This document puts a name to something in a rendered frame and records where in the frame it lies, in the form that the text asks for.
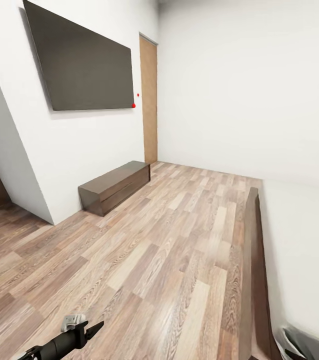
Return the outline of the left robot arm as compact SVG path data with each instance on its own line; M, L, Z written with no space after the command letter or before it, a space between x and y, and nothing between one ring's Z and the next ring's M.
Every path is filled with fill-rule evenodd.
M87 328L85 333L84 327L89 323L85 319L84 314L66 315L61 325L61 334L43 346L35 345L10 360L61 360L74 349L82 349L104 325L103 320Z

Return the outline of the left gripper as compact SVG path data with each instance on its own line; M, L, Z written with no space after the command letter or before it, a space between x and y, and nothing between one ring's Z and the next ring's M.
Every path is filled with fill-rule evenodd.
M92 337L102 328L104 320L99 322L90 328L84 327L89 323L88 320L81 324L75 324L75 329L70 329L66 332L62 332L58 336L54 337L51 341L55 345L56 360L61 360L68 353L74 349L82 349Z

